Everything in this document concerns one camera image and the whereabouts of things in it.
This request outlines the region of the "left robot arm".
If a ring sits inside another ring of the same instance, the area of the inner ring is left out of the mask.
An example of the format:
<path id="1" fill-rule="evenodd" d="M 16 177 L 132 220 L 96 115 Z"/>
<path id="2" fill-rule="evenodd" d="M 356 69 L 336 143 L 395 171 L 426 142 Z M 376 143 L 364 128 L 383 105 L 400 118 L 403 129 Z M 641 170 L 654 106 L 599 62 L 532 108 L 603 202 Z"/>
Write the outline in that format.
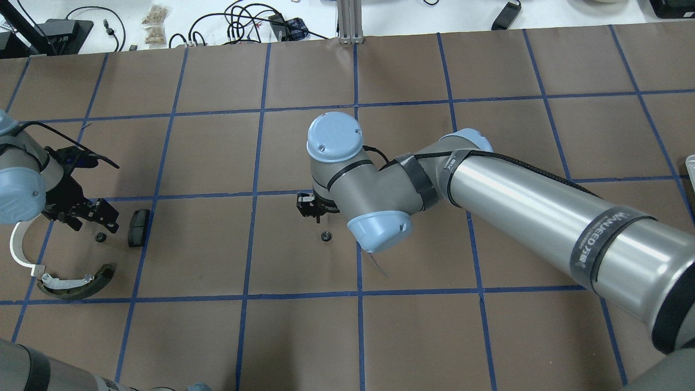
<path id="1" fill-rule="evenodd" d="M 67 148 L 43 147 L 27 133 L 38 126 L 71 143 Z M 1 119 L 1 218 L 2 224 L 30 221 L 43 215 L 79 231 L 84 221 L 117 232 L 118 211 L 103 198 L 91 201 L 72 177 L 76 168 L 96 168 L 100 161 L 114 168 L 111 159 L 38 121 L 20 124 L 7 112 Z"/>

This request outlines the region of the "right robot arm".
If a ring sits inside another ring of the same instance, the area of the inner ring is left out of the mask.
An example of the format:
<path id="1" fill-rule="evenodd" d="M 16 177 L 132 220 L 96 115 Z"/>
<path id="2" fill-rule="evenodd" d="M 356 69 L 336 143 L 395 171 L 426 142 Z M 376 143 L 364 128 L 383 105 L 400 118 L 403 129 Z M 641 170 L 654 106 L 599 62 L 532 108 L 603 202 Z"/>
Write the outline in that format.
<path id="1" fill-rule="evenodd" d="M 693 389 L 693 235 L 494 153 L 470 128 L 377 168 L 358 121 L 328 112 L 308 127 L 306 151 L 313 191 L 298 194 L 303 216 L 342 213 L 362 249 L 379 253 L 440 200 L 467 210 L 645 324 L 665 358 L 626 389 Z"/>

